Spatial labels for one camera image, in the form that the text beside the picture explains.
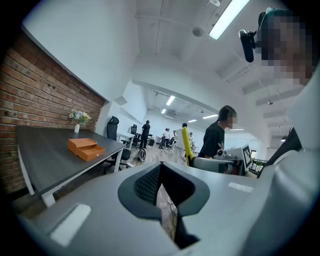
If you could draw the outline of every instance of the white wall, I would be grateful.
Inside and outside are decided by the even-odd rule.
[[[43,0],[23,25],[54,59],[112,102],[123,95],[139,52],[136,12],[136,0]]]

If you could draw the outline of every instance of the backpack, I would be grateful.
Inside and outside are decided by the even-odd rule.
[[[140,148],[136,158],[141,162],[144,162],[146,160],[146,156],[147,156],[147,151],[144,148]]]

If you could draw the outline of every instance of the woman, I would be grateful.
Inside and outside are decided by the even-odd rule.
[[[203,146],[198,157],[212,159],[218,150],[224,149],[225,129],[232,129],[237,121],[237,113],[232,107],[226,105],[221,108],[218,119],[205,130]]]
[[[141,142],[140,142],[140,149],[142,148],[147,148],[147,140],[149,136],[149,131],[150,131],[150,121],[147,120],[145,124],[142,126],[142,135],[141,135]]]

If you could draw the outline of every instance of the black mesh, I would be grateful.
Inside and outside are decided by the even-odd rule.
[[[146,175],[139,178],[134,183],[135,194],[142,200],[154,206],[157,203],[157,193],[160,182],[160,169],[161,167],[159,166],[158,168],[154,169],[153,171],[150,171]]]

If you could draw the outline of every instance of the red brick wall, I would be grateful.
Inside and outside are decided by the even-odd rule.
[[[92,117],[80,129],[95,130],[103,104],[21,32],[0,66],[0,178],[6,192],[26,186],[15,125],[74,129],[69,114],[77,109]]]

